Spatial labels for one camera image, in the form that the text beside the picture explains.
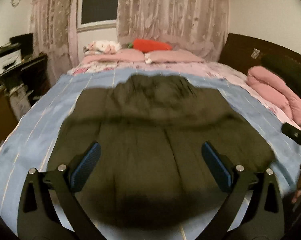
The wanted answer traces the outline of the dark olive hooded puffer jacket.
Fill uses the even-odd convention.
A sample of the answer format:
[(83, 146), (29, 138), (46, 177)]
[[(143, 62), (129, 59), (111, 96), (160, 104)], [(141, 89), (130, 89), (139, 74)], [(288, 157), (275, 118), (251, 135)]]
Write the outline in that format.
[(254, 172), (275, 159), (218, 90), (179, 76), (133, 75), (115, 88), (82, 91), (48, 169), (70, 163), (94, 141), (101, 158), (76, 197), (91, 219), (124, 228), (164, 228), (223, 202), (202, 158), (204, 142)]

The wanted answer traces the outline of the blue plaid bed sheet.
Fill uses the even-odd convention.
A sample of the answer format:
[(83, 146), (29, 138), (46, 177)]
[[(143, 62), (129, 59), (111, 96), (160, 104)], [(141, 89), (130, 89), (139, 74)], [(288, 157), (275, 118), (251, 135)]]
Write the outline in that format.
[[(114, 87), (136, 73), (131, 68), (100, 73), (63, 75), (20, 120), (0, 147), (0, 216), (13, 232), (17, 231), (18, 205), (30, 168), (43, 171), (57, 140), (64, 119), (86, 88)], [(248, 91), (225, 78), (186, 74), (198, 87), (215, 88), (270, 144), (276, 155), (272, 169), (281, 193), (295, 188), (301, 164), (301, 147), (280, 131), (281, 122)]]

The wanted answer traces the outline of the folded pink quilt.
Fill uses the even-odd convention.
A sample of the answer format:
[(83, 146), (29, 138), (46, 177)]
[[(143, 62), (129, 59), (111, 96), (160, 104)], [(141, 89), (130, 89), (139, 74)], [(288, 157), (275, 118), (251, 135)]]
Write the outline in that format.
[(255, 66), (248, 70), (246, 83), (259, 96), (277, 106), (290, 120), (301, 127), (301, 98), (286, 85), (283, 79), (262, 66)]

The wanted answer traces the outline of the brown wooden side cabinet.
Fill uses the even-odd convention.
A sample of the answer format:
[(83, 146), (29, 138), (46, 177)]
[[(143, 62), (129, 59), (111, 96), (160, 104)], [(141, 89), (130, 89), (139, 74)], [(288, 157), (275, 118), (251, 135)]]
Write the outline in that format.
[(17, 126), (18, 121), (12, 111), (8, 97), (0, 91), (0, 145)]

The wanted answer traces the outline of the dark wooden headboard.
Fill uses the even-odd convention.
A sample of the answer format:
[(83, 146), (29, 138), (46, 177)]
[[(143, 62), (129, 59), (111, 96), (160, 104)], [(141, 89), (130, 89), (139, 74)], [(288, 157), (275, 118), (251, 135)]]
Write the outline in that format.
[(287, 57), (301, 64), (301, 55), (286, 47), (234, 33), (228, 35), (218, 62), (245, 73), (248, 68), (260, 65), (265, 55)]

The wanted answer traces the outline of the dark wooden desk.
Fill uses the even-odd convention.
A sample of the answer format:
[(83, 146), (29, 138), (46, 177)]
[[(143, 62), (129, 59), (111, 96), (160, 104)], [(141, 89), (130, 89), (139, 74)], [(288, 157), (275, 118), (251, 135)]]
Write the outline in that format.
[(47, 62), (47, 55), (40, 54), (0, 74), (0, 84), (6, 88), (10, 106), (17, 120), (51, 88)]

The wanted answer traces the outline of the right pink pillow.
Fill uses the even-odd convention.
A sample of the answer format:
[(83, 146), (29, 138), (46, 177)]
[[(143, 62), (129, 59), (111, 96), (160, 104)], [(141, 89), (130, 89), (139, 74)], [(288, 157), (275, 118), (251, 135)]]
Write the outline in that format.
[(156, 50), (144, 55), (146, 63), (203, 62), (204, 59), (187, 50)]

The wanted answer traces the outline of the pink pillow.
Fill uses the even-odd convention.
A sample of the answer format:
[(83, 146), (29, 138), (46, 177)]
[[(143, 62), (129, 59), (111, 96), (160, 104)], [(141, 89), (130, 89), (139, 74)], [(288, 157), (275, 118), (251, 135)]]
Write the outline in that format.
[(144, 53), (136, 49), (122, 49), (115, 54), (87, 55), (81, 64), (97, 62), (142, 62), (145, 60)]
[(146, 63), (203, 62), (204, 59), (187, 50), (156, 50), (144, 55)]

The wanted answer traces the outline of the pink cartoon print bed sheet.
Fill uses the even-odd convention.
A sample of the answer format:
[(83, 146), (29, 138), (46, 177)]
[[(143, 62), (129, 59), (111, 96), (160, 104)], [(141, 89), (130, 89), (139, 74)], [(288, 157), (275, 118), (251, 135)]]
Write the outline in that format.
[(296, 128), (301, 129), (294, 121), (290, 120), (281, 109), (265, 100), (247, 85), (247, 75), (235, 70), (225, 64), (217, 62), (187, 62), (187, 63), (145, 63), (145, 62), (97, 62), (80, 64), (67, 72), (68, 75), (78, 75), (83, 73), (99, 73), (107, 70), (118, 70), (131, 68), (134, 70), (169, 70), (178, 74), (191, 74), (210, 79), (227, 80), (232, 85), (240, 86), (245, 89), (252, 97), (262, 103), (267, 109), (271, 110), (281, 122), (287, 122)]

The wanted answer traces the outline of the right lace floral curtain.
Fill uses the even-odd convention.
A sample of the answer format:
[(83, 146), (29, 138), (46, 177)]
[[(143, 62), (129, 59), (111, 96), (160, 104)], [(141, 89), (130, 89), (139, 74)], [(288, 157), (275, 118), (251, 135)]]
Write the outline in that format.
[(230, 0), (118, 0), (117, 39), (137, 38), (218, 61), (229, 34)]

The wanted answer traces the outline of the lace floral curtain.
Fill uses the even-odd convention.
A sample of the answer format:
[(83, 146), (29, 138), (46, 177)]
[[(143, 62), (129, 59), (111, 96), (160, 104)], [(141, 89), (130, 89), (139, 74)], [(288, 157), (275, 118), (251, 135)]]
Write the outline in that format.
[(30, 31), (34, 52), (47, 55), (47, 76), (54, 85), (79, 63), (78, 0), (32, 0)]
[(117, 39), (137, 38), (218, 61), (229, 34), (230, 0), (118, 0)]

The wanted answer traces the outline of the white printer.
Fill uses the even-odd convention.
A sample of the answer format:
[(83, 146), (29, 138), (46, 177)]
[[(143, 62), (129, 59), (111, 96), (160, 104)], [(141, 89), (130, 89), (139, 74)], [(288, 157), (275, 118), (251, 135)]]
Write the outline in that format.
[(0, 74), (20, 64), (21, 61), (21, 44), (15, 43), (0, 48)]

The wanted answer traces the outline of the black computer monitor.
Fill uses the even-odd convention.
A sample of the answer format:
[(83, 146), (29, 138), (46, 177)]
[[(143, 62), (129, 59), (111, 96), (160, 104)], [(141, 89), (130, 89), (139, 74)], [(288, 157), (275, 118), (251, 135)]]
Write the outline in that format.
[(33, 54), (33, 33), (14, 36), (11, 37), (9, 41), (11, 44), (20, 44), (22, 58)]

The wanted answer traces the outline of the orange carrot plush pillow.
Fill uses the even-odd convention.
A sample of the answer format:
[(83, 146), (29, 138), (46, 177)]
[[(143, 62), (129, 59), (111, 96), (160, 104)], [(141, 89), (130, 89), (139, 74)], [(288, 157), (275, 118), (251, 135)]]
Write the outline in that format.
[(142, 51), (143, 53), (149, 53), (157, 50), (172, 50), (172, 47), (167, 43), (145, 39), (135, 39), (133, 43), (128, 44), (128, 48), (134, 48)]

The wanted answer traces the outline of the floral white pillow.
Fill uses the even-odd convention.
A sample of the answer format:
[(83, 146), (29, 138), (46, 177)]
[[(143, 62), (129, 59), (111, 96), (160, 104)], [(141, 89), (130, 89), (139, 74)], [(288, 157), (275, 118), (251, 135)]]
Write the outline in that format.
[(108, 40), (93, 41), (83, 48), (85, 55), (115, 54), (122, 49), (120, 43)]

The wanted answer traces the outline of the left pink pillow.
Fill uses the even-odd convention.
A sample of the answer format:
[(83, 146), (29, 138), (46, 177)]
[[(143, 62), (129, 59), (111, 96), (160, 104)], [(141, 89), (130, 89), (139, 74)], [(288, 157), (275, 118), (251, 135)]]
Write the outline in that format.
[(115, 54), (87, 55), (81, 64), (97, 62), (142, 62), (145, 60), (144, 53), (136, 49), (122, 49)]

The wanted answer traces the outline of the left lace floral curtain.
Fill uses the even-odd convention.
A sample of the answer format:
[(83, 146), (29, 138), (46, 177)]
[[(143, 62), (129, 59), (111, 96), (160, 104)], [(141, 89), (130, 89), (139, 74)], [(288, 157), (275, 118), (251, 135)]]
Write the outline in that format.
[(79, 63), (78, 0), (32, 0), (30, 31), (34, 52), (47, 55), (47, 76), (54, 85)]

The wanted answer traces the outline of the dark window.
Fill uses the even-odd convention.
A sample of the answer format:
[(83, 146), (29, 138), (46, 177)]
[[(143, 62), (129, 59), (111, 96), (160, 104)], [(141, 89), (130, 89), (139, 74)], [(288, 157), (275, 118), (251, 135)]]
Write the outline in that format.
[(78, 0), (79, 32), (116, 27), (118, 0)]

